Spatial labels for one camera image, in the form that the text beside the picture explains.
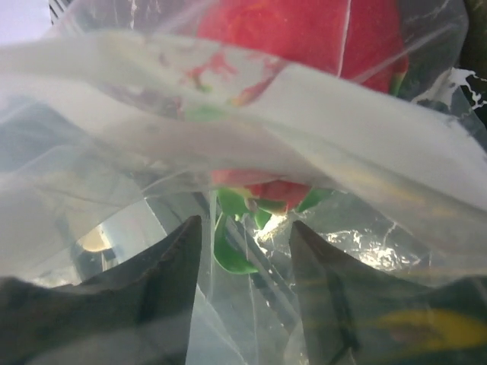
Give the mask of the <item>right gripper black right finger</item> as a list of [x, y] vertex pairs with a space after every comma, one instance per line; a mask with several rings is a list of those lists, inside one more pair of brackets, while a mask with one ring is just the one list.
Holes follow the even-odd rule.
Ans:
[[292, 224], [289, 246], [304, 342], [311, 364], [428, 364], [408, 354], [403, 338], [374, 320], [424, 287], [368, 266], [328, 243], [302, 221]]

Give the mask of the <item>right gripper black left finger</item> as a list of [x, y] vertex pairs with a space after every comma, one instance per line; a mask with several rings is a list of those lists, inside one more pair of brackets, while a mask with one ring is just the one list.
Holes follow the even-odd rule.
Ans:
[[126, 309], [125, 334], [137, 338], [137, 364], [184, 364], [202, 251], [202, 219], [187, 218], [168, 236], [83, 283], [110, 290], [103, 310]]

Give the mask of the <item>clear zip top bag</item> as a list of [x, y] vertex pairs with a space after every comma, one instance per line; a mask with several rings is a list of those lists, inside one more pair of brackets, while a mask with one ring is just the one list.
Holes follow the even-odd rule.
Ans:
[[[395, 1], [396, 96], [196, 36], [219, 1], [69, 1], [1, 48], [1, 362], [137, 364], [126, 309], [85, 285], [202, 219], [184, 364], [311, 364], [289, 239], [302, 221], [424, 291], [374, 320], [428, 364], [486, 362], [486, 3]], [[215, 170], [322, 189], [214, 259]]]

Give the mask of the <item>red fake fruit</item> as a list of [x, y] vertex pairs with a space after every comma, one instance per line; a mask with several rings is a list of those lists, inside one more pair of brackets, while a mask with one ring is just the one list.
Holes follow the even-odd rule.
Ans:
[[[277, 56], [268, 65], [271, 76], [296, 62], [392, 96], [409, 70], [395, 1], [219, 1], [206, 9], [196, 36]], [[215, 170], [212, 181], [221, 207], [213, 256], [237, 275], [256, 267], [228, 242], [228, 218], [249, 215], [263, 228], [271, 217], [306, 211], [325, 195], [258, 170]]]

